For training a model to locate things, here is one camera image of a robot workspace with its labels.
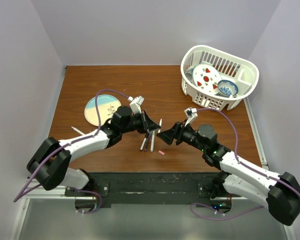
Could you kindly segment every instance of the white plate with red strawberries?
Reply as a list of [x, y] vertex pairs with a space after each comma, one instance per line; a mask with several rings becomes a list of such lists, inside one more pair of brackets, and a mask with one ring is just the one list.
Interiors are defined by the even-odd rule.
[[212, 65], [201, 63], [192, 69], [192, 82], [203, 93], [217, 94], [221, 75]]

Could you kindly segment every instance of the gray floor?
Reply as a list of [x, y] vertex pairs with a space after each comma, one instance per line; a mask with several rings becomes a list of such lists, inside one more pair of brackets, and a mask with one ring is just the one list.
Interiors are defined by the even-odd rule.
[[[254, 207], [235, 200], [231, 216]], [[198, 207], [198, 213], [215, 217]], [[188, 205], [114, 204], [92, 214], [75, 213], [71, 199], [32, 199], [21, 240], [285, 240], [284, 227], [266, 209], [227, 221], [193, 215]]]

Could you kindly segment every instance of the cable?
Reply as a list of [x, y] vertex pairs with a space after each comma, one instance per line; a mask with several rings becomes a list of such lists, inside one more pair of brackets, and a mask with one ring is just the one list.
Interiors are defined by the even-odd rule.
[[91, 213], [94, 213], [95, 211], [97, 211], [99, 208], [101, 208], [101, 205], [102, 205], [102, 197], [100, 196], [99, 193], [95, 192], [95, 191], [87, 191], [87, 190], [81, 190], [81, 189], [77, 189], [75, 187], [73, 187], [74, 190], [76, 190], [77, 192], [79, 193], [86, 193], [86, 194], [93, 194], [96, 196], [97, 199], [99, 199], [99, 204], [92, 210], [90, 211], [82, 211], [83, 214], [91, 214]]
[[20, 198], [22, 198], [24, 195], [28, 194], [29, 192], [33, 191], [34, 189], [38, 188], [41, 186], [41, 184], [37, 184], [36, 186], [28, 189], [27, 187], [29, 186], [29, 184], [32, 182], [32, 180], [36, 177], [37, 173], [39, 172], [39, 170], [42, 168], [42, 166], [51, 158], [51, 157], [54, 157], [57, 153], [59, 153], [61, 150], [63, 150], [64, 148], [68, 147], [69, 145], [71, 144], [74, 144], [74, 143], [77, 143], [77, 142], [80, 142], [82, 140], [86, 140], [86, 139], [89, 139], [89, 138], [93, 138], [94, 136], [96, 136], [99, 131], [100, 131], [100, 128], [101, 128], [101, 117], [100, 117], [100, 112], [99, 112], [99, 109], [98, 109], [98, 103], [97, 103], [97, 98], [99, 96], [100, 93], [102, 92], [113, 92], [113, 93], [116, 93], [116, 94], [119, 94], [119, 95], [122, 95], [123, 97], [125, 98], [129, 98], [127, 95], [119, 92], [119, 91], [116, 91], [116, 90], [112, 90], [112, 89], [103, 89], [103, 90], [100, 90], [97, 92], [97, 94], [95, 95], [95, 109], [96, 109], [96, 114], [98, 116], [98, 121], [99, 121], [99, 126], [98, 126], [98, 129], [97, 131], [95, 132], [95, 134], [91, 134], [91, 135], [85, 135], [85, 136], [82, 136], [82, 137], [79, 137], [77, 139], [74, 139], [73, 141], [71, 141], [70, 143], [66, 143], [60, 147], [58, 147], [56, 150], [54, 150], [53, 152], [51, 152], [40, 164], [39, 166], [34, 170], [34, 172], [32, 173], [32, 175], [30, 176], [29, 180], [26, 182], [26, 184], [23, 186], [23, 188], [20, 190], [20, 192], [17, 194], [17, 196], [14, 198], [13, 202], [17, 202]]
[[231, 120], [223, 112], [221, 112], [221, 111], [219, 111], [217, 109], [199, 108], [199, 109], [197, 109], [197, 112], [198, 111], [205, 111], [205, 110], [214, 111], [214, 112], [220, 113], [230, 123], [230, 125], [231, 125], [231, 127], [232, 127], [232, 129], [234, 131], [234, 135], [235, 135], [234, 157], [235, 157], [235, 159], [237, 160], [237, 162], [239, 164], [243, 165], [247, 169], [249, 169], [249, 170], [251, 170], [251, 171], [253, 171], [253, 172], [255, 172], [255, 173], [257, 173], [257, 174], [259, 174], [259, 175], [261, 175], [263, 177], [265, 177], [265, 178], [269, 178], [271, 180], [277, 181], [278, 183], [284, 185], [285, 187], [287, 187], [288, 189], [290, 189], [292, 192], [294, 192], [297, 195], [297, 197], [300, 199], [300, 193], [296, 189], [294, 189], [292, 186], [290, 186], [289, 184], [287, 184], [284, 181], [282, 181], [282, 180], [280, 180], [278, 178], [275, 178], [273, 176], [267, 176], [267, 174], [265, 174], [265, 173], [263, 173], [263, 172], [261, 172], [261, 171], [259, 171], [257, 169], [254, 169], [253, 167], [250, 167], [249, 165], [247, 165], [244, 162], [240, 161], [239, 157], [238, 157], [238, 154], [237, 154], [237, 152], [238, 152], [238, 133], [237, 133], [237, 130], [236, 130], [234, 124], [231, 122]]
[[206, 220], [210, 220], [210, 221], [226, 221], [226, 220], [230, 220], [230, 219], [234, 219], [234, 218], [236, 218], [236, 217], [239, 217], [239, 216], [241, 216], [241, 215], [243, 215], [243, 214], [247, 214], [247, 213], [250, 213], [250, 212], [252, 212], [252, 211], [255, 211], [255, 210], [258, 210], [258, 209], [262, 209], [262, 208], [263, 208], [263, 206], [255, 206], [255, 207], [253, 207], [253, 208], [250, 208], [250, 209], [248, 209], [248, 210], [246, 210], [246, 211], [240, 212], [240, 213], [235, 214], [235, 215], [233, 215], [233, 216], [228, 216], [228, 217], [224, 217], [224, 218], [214, 218], [214, 217], [208, 217], [208, 216], [204, 216], [204, 215], [201, 215], [201, 214], [199, 214], [199, 213], [196, 213], [196, 212], [193, 210], [193, 206], [197, 206], [197, 205], [202, 206], [202, 207], [206, 207], [206, 208], [208, 208], [208, 209], [210, 209], [210, 210], [212, 210], [212, 211], [215, 211], [217, 214], [222, 214], [222, 215], [224, 215], [224, 213], [222, 213], [222, 212], [219, 211], [219, 210], [213, 209], [212, 207], [210, 207], [210, 206], [208, 206], [208, 205], [206, 205], [206, 204], [199, 203], [199, 202], [194, 202], [194, 203], [192, 203], [192, 204], [190, 205], [190, 211], [191, 211], [194, 215], [196, 215], [196, 216], [199, 217], [199, 218], [206, 219]]

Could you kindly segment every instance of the round plate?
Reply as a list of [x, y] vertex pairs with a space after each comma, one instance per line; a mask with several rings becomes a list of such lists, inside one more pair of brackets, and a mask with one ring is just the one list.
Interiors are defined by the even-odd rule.
[[[111, 95], [99, 95], [97, 105], [100, 113], [101, 124], [109, 118], [112, 118], [114, 112], [121, 106], [120, 101]], [[85, 119], [94, 126], [99, 126], [97, 110], [96, 110], [96, 97], [92, 98], [84, 108]]]
[[217, 94], [221, 75], [212, 65], [202, 63], [193, 68], [192, 81], [203, 93]]

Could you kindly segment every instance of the white metal frame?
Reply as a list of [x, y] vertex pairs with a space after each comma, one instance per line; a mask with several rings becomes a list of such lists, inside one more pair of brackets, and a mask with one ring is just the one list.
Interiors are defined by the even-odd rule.
[[[268, 163], [266, 160], [266, 156], [261, 144], [260, 136], [258, 133], [258, 128], [255, 122], [255, 118], [251, 109], [251, 105], [248, 98], [244, 99], [246, 111], [249, 117], [250, 125], [252, 128], [254, 140], [256, 143], [256, 147], [258, 150], [258, 154], [260, 157], [260, 162], [262, 164], [262, 167], [266, 170], [269, 170]], [[37, 181], [33, 181], [29, 187], [33, 187], [34, 185], [38, 184]], [[34, 191], [28, 193], [25, 197], [23, 197], [20, 200], [19, 209], [14, 221], [14, 225], [10, 234], [10, 240], [18, 240], [21, 234], [22, 227], [24, 225], [24, 221], [26, 218], [26, 214], [28, 211], [28, 206], [30, 203], [30, 199], [64, 199], [65, 198], [65, 190], [66, 187], [64, 186], [58, 186], [53, 190], [46, 191], [43, 187], [38, 187]], [[91, 197], [66, 197], [66, 199], [90, 199]], [[287, 236], [288, 240], [295, 240], [296, 239], [296, 233], [293, 228], [293, 226], [284, 226], [284, 230]]]

